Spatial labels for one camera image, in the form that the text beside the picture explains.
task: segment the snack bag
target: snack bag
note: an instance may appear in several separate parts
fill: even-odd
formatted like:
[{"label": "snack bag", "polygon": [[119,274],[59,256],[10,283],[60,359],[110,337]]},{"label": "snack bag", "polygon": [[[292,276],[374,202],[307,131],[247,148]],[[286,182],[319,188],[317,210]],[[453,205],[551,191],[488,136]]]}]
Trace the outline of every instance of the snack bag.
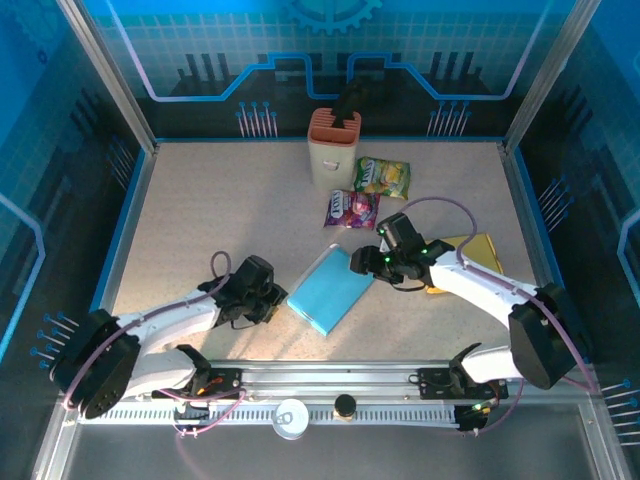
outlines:
[{"label": "snack bag", "polygon": [[409,198],[411,167],[408,163],[362,157],[358,159],[357,169],[356,192]]},{"label": "snack bag", "polygon": [[380,195],[334,190],[329,199],[329,210],[324,226],[339,225],[347,228],[370,228],[376,224]]}]

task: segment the round lid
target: round lid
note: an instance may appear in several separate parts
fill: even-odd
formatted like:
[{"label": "round lid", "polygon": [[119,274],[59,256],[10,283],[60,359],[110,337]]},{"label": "round lid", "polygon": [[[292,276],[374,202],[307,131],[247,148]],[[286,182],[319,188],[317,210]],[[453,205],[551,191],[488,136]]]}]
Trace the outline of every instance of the round lid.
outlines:
[{"label": "round lid", "polygon": [[356,399],[351,395],[340,395],[336,398],[336,403],[333,404],[333,407],[341,417],[351,417],[356,413]]},{"label": "round lid", "polygon": [[273,428],[284,438],[297,438],[309,425],[309,410],[300,400],[289,398],[283,401],[273,417]]}]

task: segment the green snack bag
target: green snack bag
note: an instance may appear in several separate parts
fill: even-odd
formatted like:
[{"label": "green snack bag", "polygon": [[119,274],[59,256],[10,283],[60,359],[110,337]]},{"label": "green snack bag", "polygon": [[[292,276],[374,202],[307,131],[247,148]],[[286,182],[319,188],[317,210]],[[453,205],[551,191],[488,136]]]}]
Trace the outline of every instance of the green snack bag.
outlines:
[{"label": "green snack bag", "polygon": [[408,163],[362,157],[358,159],[357,169],[354,184],[356,192],[379,193],[405,200],[409,198],[411,167]]}]

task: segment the blue edge trim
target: blue edge trim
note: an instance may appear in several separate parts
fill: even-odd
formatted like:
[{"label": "blue edge trim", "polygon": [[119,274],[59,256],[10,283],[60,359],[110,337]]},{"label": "blue edge trim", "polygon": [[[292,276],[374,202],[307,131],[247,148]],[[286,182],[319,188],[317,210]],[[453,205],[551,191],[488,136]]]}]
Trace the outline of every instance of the blue edge trim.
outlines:
[{"label": "blue edge trim", "polygon": [[131,176],[131,182],[129,183],[129,188],[127,189],[127,195],[124,197],[124,203],[122,204],[122,209],[120,210],[118,223],[116,223],[116,229],[113,232],[111,245],[109,245],[109,250],[107,251],[107,258],[105,258],[104,260],[102,272],[100,273],[100,278],[98,279],[98,286],[96,287],[96,291],[93,294],[93,300],[91,301],[91,306],[89,307],[90,312],[98,310],[100,308],[100,305],[102,304],[105,290],[107,288],[107,281],[109,280],[109,275],[111,275],[111,269],[113,268],[113,262],[116,259],[116,253],[118,252],[118,248],[120,247],[122,232],[124,231],[124,225],[127,221],[127,217],[129,216],[129,211],[131,210],[133,195],[135,194],[136,188],[138,186],[138,181],[140,180],[140,174],[142,172],[142,167],[144,166],[145,159],[146,154],[144,153],[144,150],[140,149],[140,154],[138,155],[136,166],[133,169],[133,175]]},{"label": "blue edge trim", "polygon": [[[363,140],[418,140],[418,141],[431,141],[431,139],[424,139],[420,137],[362,137]],[[250,141],[306,141],[306,138],[300,137],[290,137],[290,138],[278,138],[278,139],[251,139]],[[498,142],[502,141],[502,137],[468,137],[468,138],[458,138],[456,137],[455,141],[463,141],[463,142]],[[229,142],[229,141],[238,141],[237,138],[193,138],[193,139],[166,139],[166,138],[158,138],[157,141],[164,143],[188,143],[188,142]],[[531,178],[529,177],[529,172],[527,172],[524,158],[522,157],[522,153],[520,149],[517,148],[515,151],[515,159],[516,165],[520,174],[522,175],[522,181],[525,188],[525,194],[527,196],[527,200],[531,205],[531,210],[533,211],[533,218],[536,224],[538,231],[540,232],[540,238],[542,240],[542,248],[544,250],[544,254],[549,262],[551,268],[551,274],[553,276],[553,281],[558,285],[564,288],[564,281],[562,279],[562,275],[560,273],[560,268],[558,266],[558,262],[556,261],[555,254],[553,253],[553,247],[551,246],[551,239],[547,233],[547,230],[544,226],[544,221],[542,219],[542,214],[540,212],[540,208],[538,207],[538,202],[533,191],[533,184],[531,183]],[[113,233],[113,239],[111,240],[111,246],[109,247],[109,251],[107,253],[107,258],[104,262],[104,267],[102,268],[102,273],[100,274],[100,279],[98,281],[98,286],[96,287],[96,292],[93,297],[93,301],[91,302],[91,310],[96,310],[100,308],[100,304],[105,294],[105,288],[107,286],[107,280],[109,279],[109,275],[111,273],[111,268],[113,267],[113,263],[115,260],[116,253],[118,251],[118,247],[120,246],[120,241],[122,237],[122,232],[124,230],[124,225],[131,209],[131,202],[133,201],[133,195],[138,185],[138,181],[140,179],[140,173],[142,171],[142,166],[145,161],[145,154],[141,151],[138,156],[138,160],[136,162],[136,167],[133,172],[133,177],[131,179],[131,184],[129,185],[129,189],[127,191],[127,195],[124,200],[124,204],[122,206],[122,210],[120,212],[120,217],[118,218],[118,223],[116,224],[116,229]]]},{"label": "blue edge trim", "polygon": [[555,253],[553,253],[553,247],[551,246],[551,238],[549,238],[549,233],[547,232],[547,229],[544,226],[544,220],[542,218],[542,213],[540,212],[538,199],[536,198],[536,194],[533,191],[533,184],[531,183],[531,177],[529,177],[529,172],[527,171],[527,167],[524,163],[524,157],[522,156],[520,147],[516,148],[514,157],[516,159],[516,165],[518,166],[520,175],[522,175],[522,183],[524,184],[524,190],[527,195],[527,199],[529,200],[529,205],[531,205],[531,211],[533,212],[533,220],[536,223],[538,232],[540,232],[542,249],[544,251],[545,257],[547,258],[547,261],[549,262],[549,268],[551,269],[551,276],[553,277],[553,281],[556,284],[560,285],[562,288],[565,288],[564,280],[562,279],[562,274],[560,273],[560,267],[558,266],[556,255]]}]

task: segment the black cap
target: black cap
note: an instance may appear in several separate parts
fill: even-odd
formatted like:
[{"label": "black cap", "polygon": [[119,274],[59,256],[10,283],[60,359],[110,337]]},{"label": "black cap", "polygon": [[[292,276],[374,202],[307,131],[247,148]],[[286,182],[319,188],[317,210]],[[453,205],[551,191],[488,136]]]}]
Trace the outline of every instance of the black cap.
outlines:
[{"label": "black cap", "polygon": [[340,395],[336,398],[336,403],[333,404],[333,407],[341,417],[352,417],[356,413],[356,399],[351,395]]}]

